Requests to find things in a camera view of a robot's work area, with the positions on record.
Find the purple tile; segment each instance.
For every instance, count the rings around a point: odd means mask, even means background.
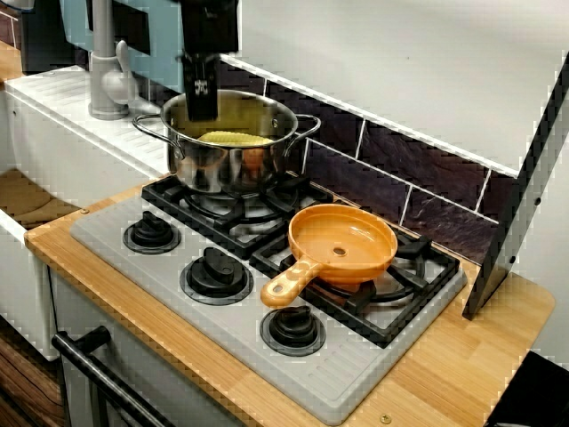
[[[0,42],[14,47],[14,37],[12,34],[12,19],[5,15],[0,15]]]
[[[367,123],[361,159],[453,202],[474,209],[487,169],[462,157]]]
[[[403,225],[481,263],[497,225],[456,205],[413,189]]]
[[[300,174],[302,172],[302,163],[304,162],[304,153],[306,151],[307,141],[303,140],[298,142],[293,149],[288,158],[288,163],[286,169],[288,171],[293,171],[294,173]]]
[[[306,174],[317,184],[359,205],[370,207],[388,221],[398,222],[401,217],[406,184],[351,158],[311,142]]]
[[[85,49],[76,47],[75,49],[75,64],[79,67],[89,71],[89,53]]]
[[[480,213],[498,221],[515,179],[492,171],[480,204]]]
[[[233,89],[262,95],[265,90],[265,79],[255,76],[249,71],[233,67],[225,62],[220,63],[220,88]]]
[[[20,12],[14,10],[11,7],[5,6],[2,3],[0,3],[0,12],[5,13],[6,15],[10,15],[15,19],[18,19],[20,17]]]
[[[21,29],[20,29],[20,21],[19,20],[15,20],[12,22],[13,26],[14,26],[14,36],[16,37],[16,39],[14,40],[14,47],[16,49],[18,49],[19,51],[21,51]]]
[[[361,117],[272,82],[267,84],[267,96],[282,102],[296,114],[310,114],[320,118],[322,127],[312,138],[349,156],[356,155],[359,134],[364,122]]]

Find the metal faucet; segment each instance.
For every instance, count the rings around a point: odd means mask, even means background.
[[[89,114],[100,120],[117,120],[128,115],[137,85],[128,59],[128,46],[121,40],[115,49],[112,0],[92,1],[93,52]]]

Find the orange frying pan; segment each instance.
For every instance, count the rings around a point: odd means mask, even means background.
[[[397,238],[379,217],[345,205],[315,205],[294,215],[288,241],[297,262],[269,281],[260,299],[271,308],[289,305],[313,278],[355,292],[393,261]]]

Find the butcher block counter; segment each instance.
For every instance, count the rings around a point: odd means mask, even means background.
[[[0,42],[0,91],[4,89],[6,80],[21,76],[20,51]]]
[[[31,230],[26,245],[149,348],[247,425],[323,425],[154,297],[75,241],[77,218],[136,194],[130,189]],[[545,289],[510,276],[473,321],[469,282],[356,408],[345,426],[481,426],[555,306]]]

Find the yellow corn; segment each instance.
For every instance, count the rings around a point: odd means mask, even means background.
[[[213,142],[217,144],[234,144],[234,145],[261,145],[271,142],[268,138],[262,136],[253,136],[246,133],[215,131],[205,133],[198,138],[199,141]]]

